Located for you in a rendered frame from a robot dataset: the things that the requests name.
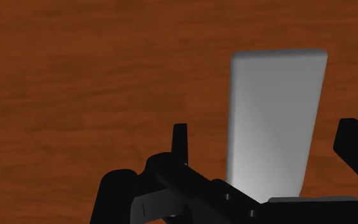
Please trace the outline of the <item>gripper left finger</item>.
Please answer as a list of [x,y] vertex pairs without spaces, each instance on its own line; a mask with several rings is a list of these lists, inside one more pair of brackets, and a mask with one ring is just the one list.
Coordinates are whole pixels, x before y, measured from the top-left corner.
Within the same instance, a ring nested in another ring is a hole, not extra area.
[[258,224],[259,207],[227,182],[188,167],[187,125],[177,123],[171,151],[150,156],[142,173],[119,169],[103,176],[90,224]]

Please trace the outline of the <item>white rounded flat slab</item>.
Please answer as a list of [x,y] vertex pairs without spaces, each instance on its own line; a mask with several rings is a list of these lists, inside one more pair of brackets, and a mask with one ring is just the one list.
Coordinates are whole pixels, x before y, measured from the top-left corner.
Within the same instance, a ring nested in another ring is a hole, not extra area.
[[230,59],[226,181],[254,200],[298,197],[327,64],[317,48]]

